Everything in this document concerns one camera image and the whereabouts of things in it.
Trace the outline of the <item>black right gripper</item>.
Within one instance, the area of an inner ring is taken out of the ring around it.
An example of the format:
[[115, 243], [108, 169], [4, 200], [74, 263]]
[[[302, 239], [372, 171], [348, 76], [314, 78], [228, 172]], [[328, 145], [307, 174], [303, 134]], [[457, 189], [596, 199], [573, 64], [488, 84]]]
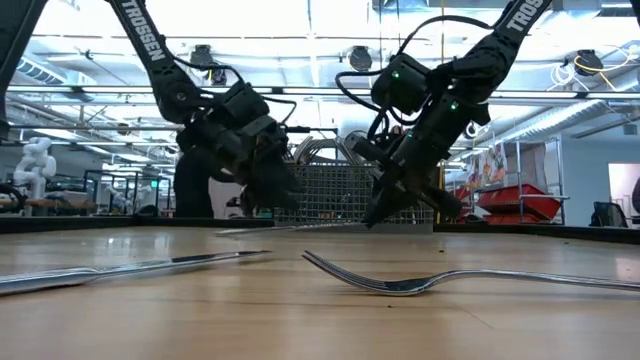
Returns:
[[[489, 123], [488, 104], [475, 103], [455, 94], [433, 97], [425, 104], [416, 123], [404, 134], [350, 135], [349, 150], [375, 164], [372, 196], [361, 222], [368, 229], [386, 218], [415, 206], [418, 188], [441, 161], [450, 157], [459, 136], [471, 123]], [[449, 218], [457, 218], [462, 202], [453, 194], [431, 186], [421, 188], [422, 199]]]

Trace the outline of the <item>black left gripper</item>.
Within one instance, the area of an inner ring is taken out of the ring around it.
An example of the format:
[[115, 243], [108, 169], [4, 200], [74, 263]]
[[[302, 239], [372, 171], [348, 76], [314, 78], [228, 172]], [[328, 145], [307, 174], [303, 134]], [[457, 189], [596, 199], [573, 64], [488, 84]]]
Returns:
[[182, 147], [193, 148], [176, 165], [176, 216], [214, 217], [209, 194], [214, 165], [206, 151], [245, 185], [240, 194], [244, 215], [252, 215], [256, 208], [297, 210], [294, 194], [303, 188], [282, 158], [287, 145], [284, 127], [269, 115], [239, 126], [238, 120], [227, 125], [196, 112], [182, 131]]

